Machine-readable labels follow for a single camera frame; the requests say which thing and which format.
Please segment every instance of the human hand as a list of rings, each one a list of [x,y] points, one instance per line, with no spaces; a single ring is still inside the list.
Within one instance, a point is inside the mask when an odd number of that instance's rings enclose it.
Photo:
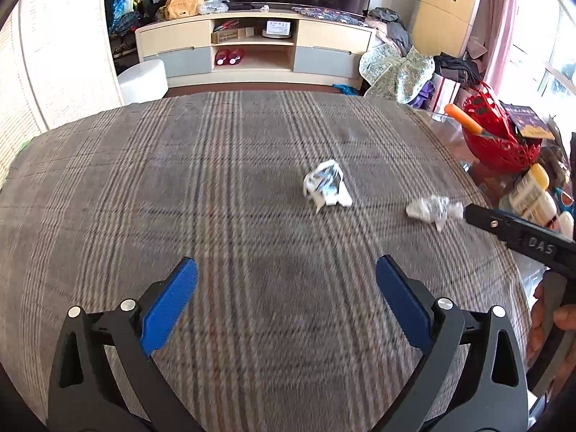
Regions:
[[[532,328],[528,333],[528,345],[526,357],[532,359],[544,344],[544,282],[541,281],[534,292],[537,302],[532,307]],[[554,323],[564,331],[576,331],[576,305],[565,305],[554,312]],[[552,397],[556,396],[568,380],[572,371],[576,368],[576,343],[564,360],[560,370],[556,374],[552,385]]]

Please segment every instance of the orange handle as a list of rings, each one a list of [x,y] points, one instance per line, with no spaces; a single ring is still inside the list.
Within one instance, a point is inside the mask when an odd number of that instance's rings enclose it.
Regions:
[[[444,107],[444,112],[454,118],[460,125],[470,131],[473,135],[481,135],[483,128],[459,106],[449,103]]]

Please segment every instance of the bed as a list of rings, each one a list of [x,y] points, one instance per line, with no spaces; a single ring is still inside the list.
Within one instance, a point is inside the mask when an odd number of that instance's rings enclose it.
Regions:
[[[330,158],[354,203],[316,214],[302,180]],[[379,256],[464,309],[502,305],[525,345],[510,252],[462,221],[438,233],[405,216],[432,194],[484,204],[425,122],[384,100],[205,93],[66,124],[32,140],[0,192],[0,362],[45,418],[67,309],[137,298],[187,255],[198,288],[154,359],[205,430],[368,430],[419,357],[375,285]]]

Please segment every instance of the blue gripper pad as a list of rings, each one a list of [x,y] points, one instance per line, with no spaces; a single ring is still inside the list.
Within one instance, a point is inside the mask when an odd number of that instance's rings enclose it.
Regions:
[[[410,346],[420,349],[427,355],[433,344],[430,317],[408,286],[408,278],[399,271],[400,268],[397,269],[386,256],[381,257],[376,263],[376,284],[392,309]]]
[[[197,282],[196,262],[191,259],[183,261],[142,320],[140,344],[146,354],[150,355],[152,351],[162,348],[168,341],[172,328],[196,289]]]

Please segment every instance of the silver screw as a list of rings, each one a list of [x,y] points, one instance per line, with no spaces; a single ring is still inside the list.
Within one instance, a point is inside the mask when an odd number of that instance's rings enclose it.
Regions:
[[[438,299],[438,307],[443,310],[450,310],[453,306],[454,304],[450,299],[446,299],[444,297],[442,299]]]
[[[492,308],[492,313],[499,319],[503,319],[506,316],[506,310],[504,310],[504,307],[500,307],[499,305]]]
[[[71,319],[75,319],[78,315],[80,315],[80,307],[78,307],[77,305],[74,305],[74,307],[70,307],[70,310],[68,310],[68,317],[70,317]]]
[[[136,307],[136,302],[132,299],[126,299],[120,304],[120,308],[124,311],[131,311]]]

